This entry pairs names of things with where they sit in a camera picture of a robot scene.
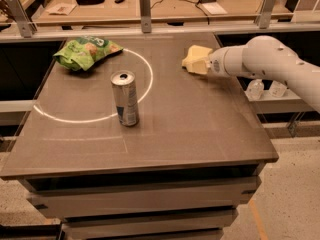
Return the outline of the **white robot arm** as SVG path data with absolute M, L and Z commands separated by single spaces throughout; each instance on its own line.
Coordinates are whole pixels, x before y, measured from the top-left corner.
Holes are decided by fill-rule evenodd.
M 275 80 L 320 112 L 320 67 L 303 61 L 276 38 L 257 36 L 245 45 L 217 50 L 192 45 L 182 66 L 198 75 L 211 70 L 219 77 Z

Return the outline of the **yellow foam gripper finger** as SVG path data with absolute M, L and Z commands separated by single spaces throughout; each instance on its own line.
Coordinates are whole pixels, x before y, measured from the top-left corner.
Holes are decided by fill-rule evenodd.
M 208 56 L 213 52 L 212 48 L 192 45 L 188 49 L 186 59 L 188 61 L 200 60 L 200 59 L 207 59 Z
M 205 61 L 195 61 L 188 63 L 186 65 L 186 69 L 189 73 L 198 75 L 206 75 L 209 71 L 209 67 L 207 66 Z

